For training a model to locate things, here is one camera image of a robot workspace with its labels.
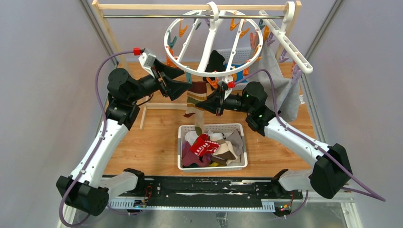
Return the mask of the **brown argyle sock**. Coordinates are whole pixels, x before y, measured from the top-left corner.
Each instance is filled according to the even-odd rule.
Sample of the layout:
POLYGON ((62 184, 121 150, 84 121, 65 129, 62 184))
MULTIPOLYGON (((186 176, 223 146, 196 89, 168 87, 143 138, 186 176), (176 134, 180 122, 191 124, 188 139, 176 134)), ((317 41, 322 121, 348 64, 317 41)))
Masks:
POLYGON ((186 118, 194 118, 194 127, 197 135, 205 133, 204 110, 196 105, 207 99, 207 86, 204 81, 192 82, 192 88, 187 91, 186 118))

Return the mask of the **red patterned sock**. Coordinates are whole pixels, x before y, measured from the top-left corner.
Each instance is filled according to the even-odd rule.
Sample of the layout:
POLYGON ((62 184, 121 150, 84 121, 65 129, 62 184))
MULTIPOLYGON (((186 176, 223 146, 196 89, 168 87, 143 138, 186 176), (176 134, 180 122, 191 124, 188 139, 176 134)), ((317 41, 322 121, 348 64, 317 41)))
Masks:
POLYGON ((202 157, 205 154, 213 154, 219 146, 220 145, 217 142, 210 140, 209 135, 201 134, 190 147, 190 152, 198 157, 202 157))

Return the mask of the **purple striped sock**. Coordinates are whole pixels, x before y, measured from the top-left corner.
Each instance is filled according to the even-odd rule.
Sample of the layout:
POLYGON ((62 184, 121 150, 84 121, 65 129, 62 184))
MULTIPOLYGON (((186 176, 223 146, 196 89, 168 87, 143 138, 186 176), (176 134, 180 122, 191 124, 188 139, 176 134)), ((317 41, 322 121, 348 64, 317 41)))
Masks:
POLYGON ((208 167, 211 164, 211 156, 204 155, 197 156, 190 151, 191 145, 188 141, 182 145, 182 158, 181 163, 184 168, 202 168, 208 167))

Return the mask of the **pink clothespin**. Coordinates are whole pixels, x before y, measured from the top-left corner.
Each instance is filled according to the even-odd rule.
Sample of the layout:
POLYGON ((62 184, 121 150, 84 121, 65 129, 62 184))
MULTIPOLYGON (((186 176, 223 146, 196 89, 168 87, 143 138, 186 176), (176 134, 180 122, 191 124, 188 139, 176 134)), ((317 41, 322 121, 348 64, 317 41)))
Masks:
POLYGON ((259 37, 258 37, 257 32, 251 32, 249 34, 249 43, 250 43, 251 50, 254 50, 257 47, 257 45, 259 43, 259 37))

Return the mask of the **brown beige patterned sock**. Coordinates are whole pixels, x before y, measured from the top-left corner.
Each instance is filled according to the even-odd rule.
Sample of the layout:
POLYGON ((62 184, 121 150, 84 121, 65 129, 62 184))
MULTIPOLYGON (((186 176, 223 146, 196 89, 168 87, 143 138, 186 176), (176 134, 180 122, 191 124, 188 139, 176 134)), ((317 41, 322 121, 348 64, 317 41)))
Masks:
POLYGON ((232 144, 234 153, 240 157, 243 153, 244 143, 239 131, 233 131, 229 136, 226 137, 225 140, 232 144))

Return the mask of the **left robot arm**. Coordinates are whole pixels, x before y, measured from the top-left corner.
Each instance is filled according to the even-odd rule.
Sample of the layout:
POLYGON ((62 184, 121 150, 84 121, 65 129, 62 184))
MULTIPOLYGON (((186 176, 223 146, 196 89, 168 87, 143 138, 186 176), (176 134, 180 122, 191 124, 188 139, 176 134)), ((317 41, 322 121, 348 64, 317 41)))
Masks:
POLYGON ((68 177, 60 176, 56 183, 58 191, 66 198, 65 205, 98 216, 115 197, 128 191, 135 196, 145 192, 143 172, 127 168, 119 175, 102 180, 106 165, 139 114, 138 100, 158 91, 175 100, 192 86, 176 80, 184 74, 183 70, 159 60, 155 60, 149 69, 150 74, 140 79, 132 78, 124 68, 110 72, 109 105, 102 109, 105 114, 98 136, 80 164, 68 177))

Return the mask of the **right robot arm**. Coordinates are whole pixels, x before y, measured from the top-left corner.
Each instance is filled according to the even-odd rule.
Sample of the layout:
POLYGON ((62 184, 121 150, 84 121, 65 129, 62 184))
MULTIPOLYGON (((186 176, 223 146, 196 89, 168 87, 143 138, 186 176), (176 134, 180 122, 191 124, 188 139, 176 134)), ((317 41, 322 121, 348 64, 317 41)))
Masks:
POLYGON ((196 106, 217 116, 225 110, 246 113, 251 130, 281 143, 311 166, 304 171, 280 171, 276 175, 278 181, 271 185, 276 197, 283 198, 292 190, 314 190, 331 199, 350 180, 346 171, 352 169, 346 149, 338 143, 330 146, 317 141, 286 123, 265 105, 268 95, 261 83, 248 83, 241 95, 230 94, 224 98, 224 94, 216 90, 196 106))

